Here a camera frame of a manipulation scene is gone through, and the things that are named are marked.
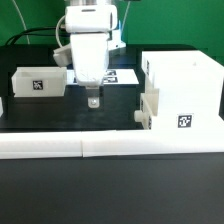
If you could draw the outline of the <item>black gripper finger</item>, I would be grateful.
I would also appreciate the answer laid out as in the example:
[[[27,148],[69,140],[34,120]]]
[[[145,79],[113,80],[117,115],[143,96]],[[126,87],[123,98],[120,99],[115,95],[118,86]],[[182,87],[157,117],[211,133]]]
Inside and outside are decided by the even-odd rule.
[[[88,106],[90,108],[98,108],[100,106],[100,89],[96,88],[88,88],[87,89],[87,100]]]

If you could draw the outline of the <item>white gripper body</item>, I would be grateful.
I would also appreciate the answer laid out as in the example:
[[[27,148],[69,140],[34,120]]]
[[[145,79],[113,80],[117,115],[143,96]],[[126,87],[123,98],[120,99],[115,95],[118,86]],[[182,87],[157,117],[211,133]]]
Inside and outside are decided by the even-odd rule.
[[[72,34],[70,44],[77,83],[80,86],[100,86],[109,64],[108,35]]]

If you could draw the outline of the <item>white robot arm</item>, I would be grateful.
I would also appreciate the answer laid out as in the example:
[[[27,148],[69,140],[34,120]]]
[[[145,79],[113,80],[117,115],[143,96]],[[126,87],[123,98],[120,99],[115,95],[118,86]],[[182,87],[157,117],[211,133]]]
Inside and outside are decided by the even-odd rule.
[[[74,0],[65,10],[77,84],[86,89],[88,107],[100,107],[100,87],[109,65],[110,33],[117,27],[117,8],[106,0]]]

